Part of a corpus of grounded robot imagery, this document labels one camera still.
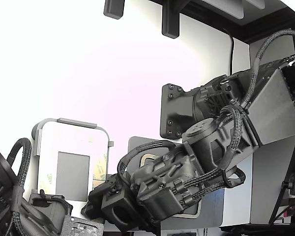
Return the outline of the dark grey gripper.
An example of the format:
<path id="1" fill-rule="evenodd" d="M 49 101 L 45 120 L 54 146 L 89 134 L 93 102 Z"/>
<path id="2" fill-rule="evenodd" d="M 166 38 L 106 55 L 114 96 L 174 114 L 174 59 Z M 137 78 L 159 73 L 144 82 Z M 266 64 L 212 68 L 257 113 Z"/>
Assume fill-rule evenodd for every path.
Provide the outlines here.
<path id="1" fill-rule="evenodd" d="M 168 152 L 128 173 L 136 155 L 157 148 Z M 197 193 L 205 186 L 203 173 L 194 153 L 184 145 L 140 145 L 121 158 L 116 174 L 90 191 L 88 196 L 96 198 L 87 202 L 81 214 L 87 219 L 104 217 L 114 225 L 157 225 L 200 200 Z"/>

